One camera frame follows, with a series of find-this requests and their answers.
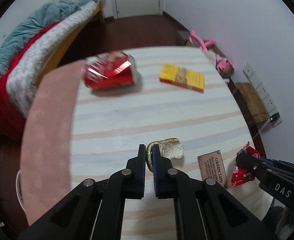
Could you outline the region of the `red snack wrapper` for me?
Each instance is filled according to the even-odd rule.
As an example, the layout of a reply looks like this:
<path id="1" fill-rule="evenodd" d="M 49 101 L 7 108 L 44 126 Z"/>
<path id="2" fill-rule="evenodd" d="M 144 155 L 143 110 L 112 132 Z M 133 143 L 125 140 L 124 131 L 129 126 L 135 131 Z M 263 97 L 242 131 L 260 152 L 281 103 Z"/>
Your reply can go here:
<path id="1" fill-rule="evenodd" d="M 238 153 L 236 154 L 236 158 L 239 154 L 247 154 L 257 159 L 260 158 L 260 153 L 250 145 L 248 141 L 246 145 L 241 148 Z M 249 171 L 240 167 L 240 165 L 235 161 L 234 163 L 234 170 L 231 178 L 231 187 L 240 186 L 246 182 L 253 181 L 255 176 L 253 176 Z"/>

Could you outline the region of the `brown green life label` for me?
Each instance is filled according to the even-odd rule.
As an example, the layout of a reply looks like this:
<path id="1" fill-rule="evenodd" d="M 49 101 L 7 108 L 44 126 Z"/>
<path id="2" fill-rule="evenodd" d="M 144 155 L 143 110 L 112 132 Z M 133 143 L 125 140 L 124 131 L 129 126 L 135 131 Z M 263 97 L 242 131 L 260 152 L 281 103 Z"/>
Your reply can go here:
<path id="1" fill-rule="evenodd" d="M 212 178 L 225 189 L 228 187 L 226 171 L 220 150 L 200 155 L 197 157 L 197 160 L 202 180 Z"/>

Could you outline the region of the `wooden bedside stool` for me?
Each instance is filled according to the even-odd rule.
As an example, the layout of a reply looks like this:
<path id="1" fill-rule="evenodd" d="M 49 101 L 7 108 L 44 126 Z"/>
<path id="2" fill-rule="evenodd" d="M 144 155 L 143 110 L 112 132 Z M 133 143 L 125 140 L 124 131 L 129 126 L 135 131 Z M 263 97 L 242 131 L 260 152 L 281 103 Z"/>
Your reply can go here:
<path id="1" fill-rule="evenodd" d="M 235 86 L 234 96 L 248 126 L 266 122 L 268 113 L 253 86 L 245 82 L 237 82 Z"/>

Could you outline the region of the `black charger plug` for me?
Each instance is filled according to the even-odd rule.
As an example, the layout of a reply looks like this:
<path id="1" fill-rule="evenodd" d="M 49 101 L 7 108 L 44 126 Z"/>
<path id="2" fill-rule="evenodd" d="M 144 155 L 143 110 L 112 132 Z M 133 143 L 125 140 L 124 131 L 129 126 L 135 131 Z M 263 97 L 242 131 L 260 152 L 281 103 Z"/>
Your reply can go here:
<path id="1" fill-rule="evenodd" d="M 279 112 L 274 113 L 273 115 L 269 116 L 270 123 L 276 122 L 280 118 Z"/>

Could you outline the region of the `white power strip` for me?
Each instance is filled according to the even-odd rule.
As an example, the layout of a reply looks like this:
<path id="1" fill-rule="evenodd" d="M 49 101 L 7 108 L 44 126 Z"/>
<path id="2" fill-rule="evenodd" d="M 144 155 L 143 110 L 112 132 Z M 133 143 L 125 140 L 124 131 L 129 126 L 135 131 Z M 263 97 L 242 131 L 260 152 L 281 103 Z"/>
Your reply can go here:
<path id="1" fill-rule="evenodd" d="M 272 120 L 270 121 L 272 127 L 276 127 L 283 121 L 283 119 L 280 111 L 276 106 L 276 103 L 271 97 L 271 94 L 264 86 L 261 78 L 257 75 L 257 73 L 254 71 L 249 63 L 247 63 L 243 68 L 243 73 L 247 77 L 250 84 L 253 86 L 258 98 L 261 100 L 265 111 L 267 111 L 268 118 L 270 119 L 272 116 L 276 116 L 275 119 L 272 118 Z"/>

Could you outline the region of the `pink bed blanket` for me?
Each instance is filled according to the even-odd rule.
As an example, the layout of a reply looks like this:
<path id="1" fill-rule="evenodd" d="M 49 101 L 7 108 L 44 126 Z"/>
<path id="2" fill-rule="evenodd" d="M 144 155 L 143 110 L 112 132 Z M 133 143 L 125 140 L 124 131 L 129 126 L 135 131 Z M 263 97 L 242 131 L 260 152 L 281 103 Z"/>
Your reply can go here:
<path id="1" fill-rule="evenodd" d="M 70 192 L 69 139 L 84 60 L 46 74 L 27 117 L 21 147 L 21 189 L 33 224 Z"/>

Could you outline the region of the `striped bed mattress cover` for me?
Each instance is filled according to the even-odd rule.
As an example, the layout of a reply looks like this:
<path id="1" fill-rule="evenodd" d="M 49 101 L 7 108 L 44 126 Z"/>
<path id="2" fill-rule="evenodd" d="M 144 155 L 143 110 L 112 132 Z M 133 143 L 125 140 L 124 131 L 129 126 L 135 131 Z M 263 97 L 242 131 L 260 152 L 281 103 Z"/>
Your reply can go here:
<path id="1" fill-rule="evenodd" d="M 69 143 L 69 181 L 107 179 L 126 166 L 141 144 L 177 138 L 184 156 L 173 166 L 201 179 L 198 157 L 220 151 L 227 176 L 236 153 L 252 142 L 225 81 L 201 50 L 191 47 L 128 49 L 140 80 L 134 86 L 92 91 L 79 82 Z M 202 72 L 204 91 L 161 83 L 165 64 Z"/>

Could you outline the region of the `pink panther plush toy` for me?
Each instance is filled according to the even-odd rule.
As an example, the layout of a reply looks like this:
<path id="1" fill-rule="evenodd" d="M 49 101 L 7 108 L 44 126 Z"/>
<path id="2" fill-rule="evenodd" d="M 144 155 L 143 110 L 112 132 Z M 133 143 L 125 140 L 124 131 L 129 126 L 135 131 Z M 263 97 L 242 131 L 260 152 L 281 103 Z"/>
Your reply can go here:
<path id="1" fill-rule="evenodd" d="M 215 40 L 204 41 L 200 38 L 194 30 L 190 31 L 187 45 L 199 48 L 212 61 L 214 61 L 215 69 L 223 79 L 229 79 L 234 74 L 234 66 L 231 61 L 223 55 L 223 53 L 216 46 Z"/>

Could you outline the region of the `yellow book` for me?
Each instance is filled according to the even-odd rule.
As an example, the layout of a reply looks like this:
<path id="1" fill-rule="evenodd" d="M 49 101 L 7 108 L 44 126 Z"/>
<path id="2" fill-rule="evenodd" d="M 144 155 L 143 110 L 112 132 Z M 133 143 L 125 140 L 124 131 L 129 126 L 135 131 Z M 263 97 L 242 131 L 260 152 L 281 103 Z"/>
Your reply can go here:
<path id="1" fill-rule="evenodd" d="M 204 92 L 204 74 L 172 64 L 165 64 L 159 74 L 159 81 L 178 87 Z"/>

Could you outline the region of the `red blanket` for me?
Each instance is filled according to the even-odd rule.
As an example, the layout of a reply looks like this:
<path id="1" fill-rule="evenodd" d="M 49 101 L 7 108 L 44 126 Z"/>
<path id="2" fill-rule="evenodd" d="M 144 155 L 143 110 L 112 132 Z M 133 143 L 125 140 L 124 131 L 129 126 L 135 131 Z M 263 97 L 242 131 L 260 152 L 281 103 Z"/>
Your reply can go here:
<path id="1" fill-rule="evenodd" d="M 54 22 L 49 26 L 38 31 L 32 36 L 28 42 L 14 53 L 14 56 L 9 61 L 9 68 L 1 75 L 0 78 L 0 135 L 4 135 L 13 140 L 22 139 L 24 125 L 26 123 L 25 117 L 12 105 L 6 91 L 6 84 L 9 74 L 17 66 L 18 61 L 22 58 L 27 49 L 42 35 L 49 31 L 52 27 L 56 26 L 58 22 Z"/>

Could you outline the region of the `red cola can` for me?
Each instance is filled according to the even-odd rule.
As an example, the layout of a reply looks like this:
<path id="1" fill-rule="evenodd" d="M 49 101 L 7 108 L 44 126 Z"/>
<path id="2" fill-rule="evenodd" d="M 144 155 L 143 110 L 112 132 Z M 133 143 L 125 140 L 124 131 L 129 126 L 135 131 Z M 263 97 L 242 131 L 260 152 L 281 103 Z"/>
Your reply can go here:
<path id="1" fill-rule="evenodd" d="M 81 69 L 84 85 L 93 90 L 131 86 L 138 76 L 134 57 L 121 50 L 88 57 Z"/>

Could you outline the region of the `checkered grey pillow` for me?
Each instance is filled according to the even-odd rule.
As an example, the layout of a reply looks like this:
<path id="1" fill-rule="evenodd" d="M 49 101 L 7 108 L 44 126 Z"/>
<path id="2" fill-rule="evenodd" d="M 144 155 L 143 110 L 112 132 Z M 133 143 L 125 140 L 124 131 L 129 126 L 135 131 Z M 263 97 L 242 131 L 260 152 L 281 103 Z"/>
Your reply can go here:
<path id="1" fill-rule="evenodd" d="M 23 54 L 17 66 L 11 71 L 6 83 L 10 102 L 23 117 L 27 117 L 40 77 L 49 57 L 58 49 L 68 35 L 95 15 L 98 3 L 90 1 L 38 38 Z"/>

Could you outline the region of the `teal quilt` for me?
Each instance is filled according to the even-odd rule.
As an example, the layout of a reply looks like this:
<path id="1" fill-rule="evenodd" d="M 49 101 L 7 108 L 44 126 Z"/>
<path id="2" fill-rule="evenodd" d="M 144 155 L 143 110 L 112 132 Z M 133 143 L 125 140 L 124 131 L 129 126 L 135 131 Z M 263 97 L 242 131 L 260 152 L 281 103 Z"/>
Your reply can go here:
<path id="1" fill-rule="evenodd" d="M 0 75 L 9 68 L 11 60 L 39 31 L 59 22 L 88 2 L 97 0 L 58 0 L 48 2 L 32 12 L 3 41 L 0 46 Z"/>

